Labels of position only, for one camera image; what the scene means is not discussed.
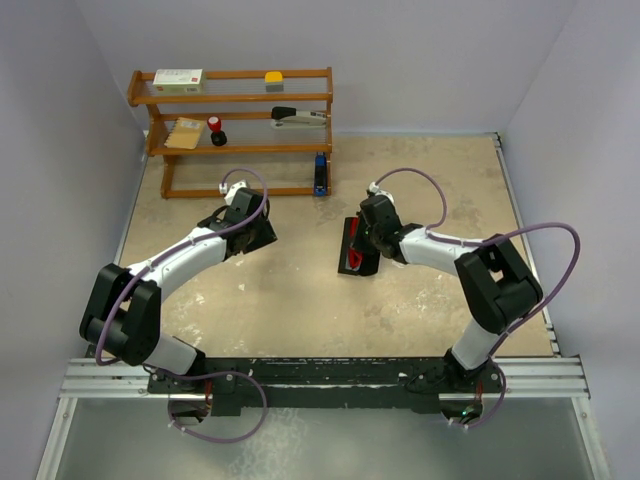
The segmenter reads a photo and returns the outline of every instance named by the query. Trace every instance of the wooden table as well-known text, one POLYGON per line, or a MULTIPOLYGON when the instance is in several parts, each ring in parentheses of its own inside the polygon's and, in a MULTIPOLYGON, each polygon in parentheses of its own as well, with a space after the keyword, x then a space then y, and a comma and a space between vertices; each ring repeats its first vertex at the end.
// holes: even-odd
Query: wooden table
MULTIPOLYGON (((469 312, 456 278, 388 260, 374 277, 337 274, 343 219, 355 213, 372 180, 413 166, 434 175, 447 195, 450 213, 441 233, 473 238, 513 230, 516 220, 492 139, 337 137, 334 158, 333 195, 273 197, 271 222, 279 240, 176 291, 163 306, 166 333, 210 356, 430 356, 442 355, 458 339, 469 312)), ((230 165, 185 166, 179 181, 215 185, 230 165)), ((287 161, 252 166, 267 179, 289 174, 292 183, 313 175, 287 161)), ((162 171, 160 157, 149 159, 122 265, 163 250, 221 204, 161 199, 162 171)), ((404 223, 439 218, 438 195, 421 177, 398 174, 383 185, 404 223)), ((499 353, 551 355, 542 318, 532 319, 499 353)))

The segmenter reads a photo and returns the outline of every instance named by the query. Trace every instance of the spiral notebook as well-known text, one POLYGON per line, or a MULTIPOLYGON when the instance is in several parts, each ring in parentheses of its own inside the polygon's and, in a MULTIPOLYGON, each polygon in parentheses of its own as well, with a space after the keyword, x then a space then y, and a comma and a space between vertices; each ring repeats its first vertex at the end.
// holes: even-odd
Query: spiral notebook
POLYGON ((196 145, 198 145, 204 126, 205 122, 202 120, 179 117, 176 123, 174 123, 167 141, 164 142, 164 146, 193 150, 196 148, 196 145))

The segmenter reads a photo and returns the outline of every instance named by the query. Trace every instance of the wooden rack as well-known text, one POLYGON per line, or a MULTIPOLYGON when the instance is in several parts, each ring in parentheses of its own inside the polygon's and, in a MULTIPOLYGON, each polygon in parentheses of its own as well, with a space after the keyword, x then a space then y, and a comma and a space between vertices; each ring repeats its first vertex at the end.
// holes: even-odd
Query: wooden rack
MULTIPOLYGON (((294 153, 323 152, 327 157, 327 194, 331 194, 331 103, 333 102, 333 79, 331 68, 322 70, 281 70, 284 76, 284 93, 267 93, 264 87, 266 70, 229 72, 204 72, 204 93, 201 95, 158 95, 151 82, 155 73, 133 72, 127 100, 129 105, 146 105, 149 111, 149 134, 146 151, 148 155, 164 157, 164 175, 160 194, 163 198, 218 197, 217 189, 174 190, 173 176, 181 155, 221 155, 229 153, 294 153), (160 104, 203 104, 235 102, 325 102, 327 115, 325 129, 285 130, 276 132, 270 126, 271 112, 207 112, 207 113, 161 113, 160 104), (208 141, 208 135, 193 149, 168 148, 164 143, 172 122, 178 117, 206 120, 215 115, 223 121, 223 130, 229 142, 216 147, 208 141)), ((313 171, 313 158, 309 160, 313 171)), ((297 188, 270 188, 270 195, 312 195, 313 186, 297 188)))

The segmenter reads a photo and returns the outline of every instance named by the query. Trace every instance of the gray wall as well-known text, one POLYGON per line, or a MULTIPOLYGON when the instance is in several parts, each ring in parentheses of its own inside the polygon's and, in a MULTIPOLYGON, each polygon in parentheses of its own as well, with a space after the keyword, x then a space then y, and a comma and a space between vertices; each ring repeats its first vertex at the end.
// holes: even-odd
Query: gray wall
MULTIPOLYGON (((616 478, 640 471, 640 3, 580 0, 509 124, 505 154, 526 223, 561 219, 584 242, 551 314, 562 352, 584 360, 616 478)), ((534 234, 544 284, 570 255, 534 234)))
POLYGON ((33 478, 142 135, 72 0, 0 2, 0 476, 33 478))
POLYGON ((78 4, 124 90, 135 69, 330 65, 336 130, 487 132, 507 126, 575 0, 78 4))

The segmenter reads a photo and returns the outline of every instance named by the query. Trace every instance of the yellow sponge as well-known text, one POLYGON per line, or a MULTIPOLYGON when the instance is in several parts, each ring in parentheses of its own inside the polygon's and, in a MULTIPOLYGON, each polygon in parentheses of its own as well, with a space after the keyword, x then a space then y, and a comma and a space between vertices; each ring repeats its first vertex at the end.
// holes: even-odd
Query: yellow sponge
POLYGON ((264 76, 264 83, 267 87, 267 92, 284 91, 282 72, 267 72, 264 76))

